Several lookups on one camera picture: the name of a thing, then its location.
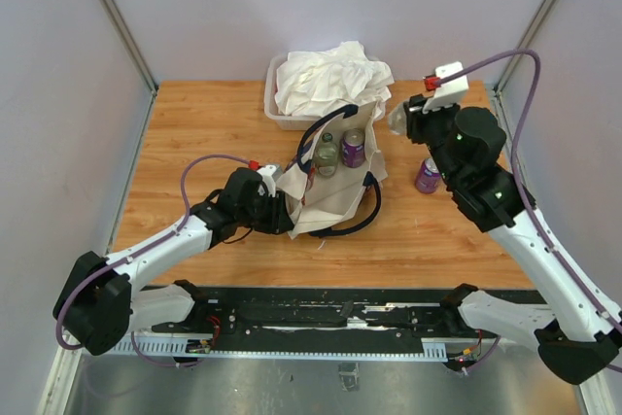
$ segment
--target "white wall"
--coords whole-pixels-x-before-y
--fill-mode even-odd
[[[538,203],[572,255],[622,302],[622,0],[561,0],[536,38],[541,85],[523,160]],[[518,121],[524,60],[503,94]],[[616,388],[622,379],[611,374]],[[622,395],[619,398],[622,413]]]
[[[0,5],[0,411],[31,414],[52,306],[104,251],[149,94],[98,0]]]
[[[518,43],[541,0],[117,0],[159,80],[264,79],[270,58],[357,39],[399,79]],[[476,78],[493,80],[501,66]]]

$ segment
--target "red connector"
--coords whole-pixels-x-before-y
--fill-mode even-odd
[[[440,78],[436,75],[430,75],[424,78],[424,85],[426,86],[426,91],[434,91],[435,89],[440,88]]]

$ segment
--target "plastic storage bin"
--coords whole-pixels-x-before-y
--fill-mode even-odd
[[[266,116],[278,123],[282,130],[306,130],[314,121],[317,121],[319,117],[305,117],[305,116],[284,116],[279,112],[279,108],[274,100],[276,94],[276,69],[288,59],[286,53],[277,55],[270,60],[270,66],[268,67],[268,74],[265,78],[265,92],[263,95],[263,110]],[[378,60],[376,57],[369,57],[369,60]],[[376,121],[385,117],[385,109],[382,114],[376,118]]]

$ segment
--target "glass bottle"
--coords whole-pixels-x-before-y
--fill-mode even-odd
[[[332,177],[337,171],[338,160],[339,149],[337,144],[332,141],[330,133],[324,133],[313,154],[313,162],[318,170],[318,174],[323,177]]]

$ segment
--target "white cloth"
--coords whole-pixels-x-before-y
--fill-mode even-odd
[[[394,82],[385,62],[371,61],[358,41],[326,52],[290,52],[276,72],[276,105],[286,116],[322,117],[345,104],[378,104],[384,113]]]

